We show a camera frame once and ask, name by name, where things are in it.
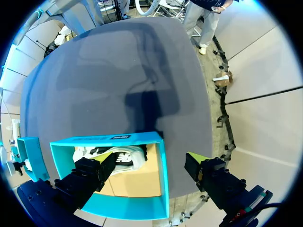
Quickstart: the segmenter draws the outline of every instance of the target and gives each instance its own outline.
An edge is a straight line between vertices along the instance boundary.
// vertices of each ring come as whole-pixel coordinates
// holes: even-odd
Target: teal shoebox
[[[156,144],[161,196],[121,197],[94,193],[83,211],[125,220],[156,220],[169,217],[169,187],[163,139],[156,132],[72,137],[51,142],[53,160],[62,179],[75,168],[74,147],[114,147]]]
[[[17,147],[12,147],[12,153],[14,158],[18,162],[24,162],[28,159],[32,170],[28,170],[24,166],[26,174],[35,182],[39,179],[46,181],[49,179],[49,175],[43,161],[39,138],[38,137],[24,137],[17,139]]]

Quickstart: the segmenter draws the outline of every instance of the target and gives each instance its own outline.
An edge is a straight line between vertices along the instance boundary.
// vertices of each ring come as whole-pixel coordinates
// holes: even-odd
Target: white sneaker
[[[199,53],[200,53],[201,55],[205,55],[205,54],[206,54],[206,47],[200,47]]]

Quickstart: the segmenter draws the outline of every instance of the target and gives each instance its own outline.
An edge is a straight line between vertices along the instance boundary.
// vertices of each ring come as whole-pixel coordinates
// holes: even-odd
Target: gray table surface
[[[25,80],[21,136],[49,143],[73,136],[158,131],[164,137],[169,197],[197,191],[188,151],[212,155],[210,108],[196,53],[182,24],[135,18],[107,24],[60,46]]]

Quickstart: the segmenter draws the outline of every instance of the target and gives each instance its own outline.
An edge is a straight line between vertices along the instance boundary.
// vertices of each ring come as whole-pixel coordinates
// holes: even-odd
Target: black screw
[[[227,192],[231,192],[231,191],[232,191],[232,187],[231,187],[231,186],[228,186],[227,189],[226,189],[226,191],[227,191]]]

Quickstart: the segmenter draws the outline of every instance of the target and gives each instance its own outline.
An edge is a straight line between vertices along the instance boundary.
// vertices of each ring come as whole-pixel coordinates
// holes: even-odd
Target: label on box
[[[110,138],[111,140],[118,140],[118,139],[127,139],[130,138],[131,135],[126,135],[126,136],[114,136],[112,138]]]

